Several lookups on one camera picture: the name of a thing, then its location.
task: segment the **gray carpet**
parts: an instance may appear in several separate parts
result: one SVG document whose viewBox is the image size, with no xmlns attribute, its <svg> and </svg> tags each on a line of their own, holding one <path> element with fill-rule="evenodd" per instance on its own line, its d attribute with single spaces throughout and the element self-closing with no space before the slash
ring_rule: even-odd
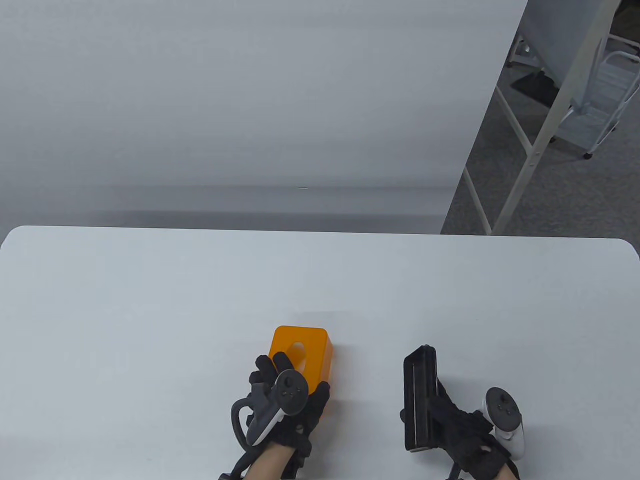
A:
<svg viewBox="0 0 640 480">
<path fill-rule="evenodd" d="M 531 141 L 547 109 L 508 85 L 524 70 L 506 69 L 499 85 Z M 505 234 L 616 237 L 640 252 L 640 95 L 634 97 L 593 158 L 563 140 L 548 146 Z M 495 222 L 525 159 L 492 99 L 467 162 L 490 223 Z M 443 234 L 483 234 L 466 185 L 458 185 Z"/>
</svg>

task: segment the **orange acrylic block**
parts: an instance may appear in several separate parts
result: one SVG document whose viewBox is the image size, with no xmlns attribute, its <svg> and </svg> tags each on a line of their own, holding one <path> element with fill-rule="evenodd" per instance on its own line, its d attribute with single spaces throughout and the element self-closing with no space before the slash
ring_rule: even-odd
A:
<svg viewBox="0 0 640 480">
<path fill-rule="evenodd" d="M 309 384 L 309 393 L 316 391 L 318 383 L 329 381 L 333 345 L 324 328 L 279 326 L 273 334 L 269 356 L 283 351 L 294 368 L 302 373 Z"/>
</svg>

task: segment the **forearm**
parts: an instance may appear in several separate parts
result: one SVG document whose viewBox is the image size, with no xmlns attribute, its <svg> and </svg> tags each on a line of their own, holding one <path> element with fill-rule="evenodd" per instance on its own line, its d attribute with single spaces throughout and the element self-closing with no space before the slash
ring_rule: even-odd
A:
<svg viewBox="0 0 640 480">
<path fill-rule="evenodd" d="M 504 465 L 495 480 L 517 480 L 511 469 Z"/>
<path fill-rule="evenodd" d="M 289 459 L 296 450 L 278 444 L 269 444 L 262 455 L 253 462 L 244 477 L 245 480 L 280 480 L 280 476 L 287 466 Z"/>
</svg>

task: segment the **white metal frame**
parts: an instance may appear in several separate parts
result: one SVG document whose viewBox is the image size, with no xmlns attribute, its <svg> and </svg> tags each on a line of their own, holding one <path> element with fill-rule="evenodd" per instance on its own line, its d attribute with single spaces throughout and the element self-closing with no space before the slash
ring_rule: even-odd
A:
<svg viewBox="0 0 640 480">
<path fill-rule="evenodd" d="M 506 225 L 511 220 L 513 216 L 513 212 L 516 209 L 516 206 L 520 202 L 522 198 L 522 194 L 524 193 L 525 188 L 529 184 L 533 173 L 536 171 L 538 164 L 540 163 L 540 159 L 542 158 L 542 154 L 544 153 L 551 137 L 553 137 L 557 128 L 559 127 L 562 120 L 568 115 L 570 112 L 570 104 L 572 100 L 572 96 L 575 93 L 576 89 L 580 86 L 581 77 L 583 73 L 591 68 L 591 64 L 593 63 L 593 56 L 596 52 L 596 49 L 599 48 L 600 41 L 602 40 L 602 32 L 609 28 L 609 24 L 613 17 L 613 13 L 618 7 L 618 0 L 603 0 L 598 10 L 598 14 L 595 15 L 593 23 L 589 27 L 587 35 L 580 46 L 578 53 L 576 54 L 573 63 L 564 79 L 560 87 L 560 91 L 556 96 L 556 100 L 551 106 L 549 113 L 547 114 L 547 118 L 545 119 L 538 136 L 534 140 L 533 144 L 529 141 L 526 133 L 522 129 L 522 126 L 518 122 L 516 116 L 509 107 L 507 100 L 504 98 L 500 88 L 498 86 L 495 87 L 495 96 L 500 104 L 504 114 L 509 121 L 509 124 L 513 128 L 516 136 L 520 140 L 522 147 L 527 154 L 527 158 L 516 178 L 516 181 L 509 192 L 509 196 L 507 200 L 504 202 L 502 206 L 502 210 L 498 215 L 498 218 L 493 227 L 489 224 L 486 213 L 484 212 L 484 208 L 478 197 L 476 188 L 473 184 L 471 176 L 469 175 L 468 170 L 464 169 L 463 178 L 465 179 L 465 183 L 469 188 L 469 192 L 471 197 L 473 198 L 474 205 L 478 211 L 478 215 L 480 215 L 480 219 L 482 221 L 484 231 L 487 235 L 501 235 L 504 232 Z M 517 44 L 518 38 L 516 36 L 514 42 Z"/>
</svg>

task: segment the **hand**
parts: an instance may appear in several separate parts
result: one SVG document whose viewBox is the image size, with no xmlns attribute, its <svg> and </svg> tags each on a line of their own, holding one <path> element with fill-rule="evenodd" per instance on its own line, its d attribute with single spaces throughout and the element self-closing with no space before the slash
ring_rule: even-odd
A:
<svg viewBox="0 0 640 480">
<path fill-rule="evenodd" d="M 517 468 L 509 460 L 509 451 L 491 435 L 493 425 L 482 413 L 460 410 L 439 381 L 438 391 L 438 397 L 429 398 L 427 406 L 433 420 L 442 427 L 438 446 L 476 480 L 495 479 L 504 465 L 519 478 Z"/>
<path fill-rule="evenodd" d="M 249 383 L 266 383 L 272 387 L 278 375 L 293 368 L 289 357 L 283 352 L 273 356 L 273 361 L 267 355 L 261 355 L 255 360 L 258 370 L 249 376 Z M 284 417 L 267 435 L 265 442 L 271 441 L 286 447 L 293 447 L 303 458 L 311 453 L 309 434 L 318 425 L 324 406 L 329 400 L 329 384 L 320 382 L 316 391 L 309 395 L 307 404 L 302 412 L 292 417 Z M 247 418 L 247 425 L 253 420 L 253 415 Z"/>
</svg>

